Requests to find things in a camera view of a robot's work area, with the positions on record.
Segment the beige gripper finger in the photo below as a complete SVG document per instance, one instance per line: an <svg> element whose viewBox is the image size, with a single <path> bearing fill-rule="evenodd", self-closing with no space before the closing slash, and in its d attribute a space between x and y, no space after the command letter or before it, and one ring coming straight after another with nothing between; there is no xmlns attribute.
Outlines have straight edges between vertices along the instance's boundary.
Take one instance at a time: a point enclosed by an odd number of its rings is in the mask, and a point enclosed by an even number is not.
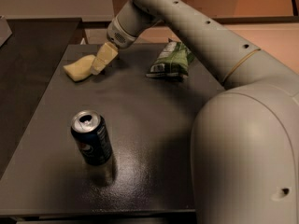
<svg viewBox="0 0 299 224"><path fill-rule="evenodd" d="M118 48L111 42L103 44L93 60L91 73L98 75L117 57L118 53Z"/></svg>

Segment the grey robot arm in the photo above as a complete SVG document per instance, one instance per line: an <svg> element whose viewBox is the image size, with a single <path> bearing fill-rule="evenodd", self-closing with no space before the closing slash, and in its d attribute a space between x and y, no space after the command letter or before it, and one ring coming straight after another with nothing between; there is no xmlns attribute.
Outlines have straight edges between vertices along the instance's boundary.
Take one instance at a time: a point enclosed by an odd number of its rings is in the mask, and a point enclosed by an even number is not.
<svg viewBox="0 0 299 224"><path fill-rule="evenodd" d="M120 49L164 21L224 91L198 113L198 224L299 224L299 75L180 0L129 0L108 26Z"/></svg>

